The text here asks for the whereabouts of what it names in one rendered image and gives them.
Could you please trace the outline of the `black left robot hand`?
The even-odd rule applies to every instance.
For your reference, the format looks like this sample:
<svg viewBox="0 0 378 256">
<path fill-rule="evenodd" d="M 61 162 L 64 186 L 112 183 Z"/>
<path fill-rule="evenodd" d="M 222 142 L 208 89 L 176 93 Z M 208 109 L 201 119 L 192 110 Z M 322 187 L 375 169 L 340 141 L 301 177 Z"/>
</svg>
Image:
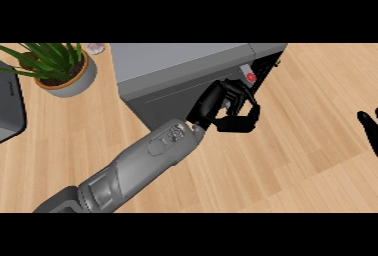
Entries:
<svg viewBox="0 0 378 256">
<path fill-rule="evenodd" d="M 219 132 L 250 133 L 260 117 L 260 105 L 241 80 L 216 80 L 206 89 L 186 120 L 204 130 L 214 124 Z"/>
</svg>

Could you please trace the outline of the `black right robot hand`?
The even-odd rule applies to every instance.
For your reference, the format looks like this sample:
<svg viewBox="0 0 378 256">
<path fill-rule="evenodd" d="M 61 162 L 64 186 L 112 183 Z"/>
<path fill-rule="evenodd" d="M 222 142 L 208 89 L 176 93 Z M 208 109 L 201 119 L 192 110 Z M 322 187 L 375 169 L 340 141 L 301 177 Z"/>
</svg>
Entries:
<svg viewBox="0 0 378 256">
<path fill-rule="evenodd" d="M 358 112 L 358 120 L 364 126 L 374 153 L 378 156 L 378 123 L 365 111 Z"/>
</svg>

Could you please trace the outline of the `grey microwave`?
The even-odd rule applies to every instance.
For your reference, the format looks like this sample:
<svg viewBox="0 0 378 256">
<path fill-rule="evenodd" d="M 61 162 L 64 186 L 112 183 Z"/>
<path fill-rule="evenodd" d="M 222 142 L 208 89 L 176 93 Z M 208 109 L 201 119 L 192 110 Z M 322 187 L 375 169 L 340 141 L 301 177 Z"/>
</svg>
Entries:
<svg viewBox="0 0 378 256">
<path fill-rule="evenodd" d="M 121 100 L 154 130 L 185 119 L 217 80 L 242 81 L 257 90 L 281 58 L 284 43 L 114 43 Z"/>
</svg>

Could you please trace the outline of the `small pale pink object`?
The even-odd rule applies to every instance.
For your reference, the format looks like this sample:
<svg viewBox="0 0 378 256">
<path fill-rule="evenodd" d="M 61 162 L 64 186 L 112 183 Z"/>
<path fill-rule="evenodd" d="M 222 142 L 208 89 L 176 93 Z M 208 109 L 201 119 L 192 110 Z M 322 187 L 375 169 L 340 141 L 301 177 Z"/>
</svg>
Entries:
<svg viewBox="0 0 378 256">
<path fill-rule="evenodd" d="M 104 43 L 89 43 L 87 44 L 87 52 L 93 55 L 101 54 L 105 50 Z"/>
</svg>

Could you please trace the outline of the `potted green plant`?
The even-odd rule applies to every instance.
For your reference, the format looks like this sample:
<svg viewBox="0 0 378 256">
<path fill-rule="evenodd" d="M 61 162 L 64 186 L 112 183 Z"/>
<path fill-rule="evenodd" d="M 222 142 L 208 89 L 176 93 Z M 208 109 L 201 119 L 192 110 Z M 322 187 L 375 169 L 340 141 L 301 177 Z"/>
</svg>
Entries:
<svg viewBox="0 0 378 256">
<path fill-rule="evenodd" d="M 0 51 L 18 60 L 18 67 L 0 72 L 31 77 L 53 96 L 70 98 L 92 86 L 98 67 L 80 43 L 21 43 L 24 53 L 0 45 Z"/>
</svg>

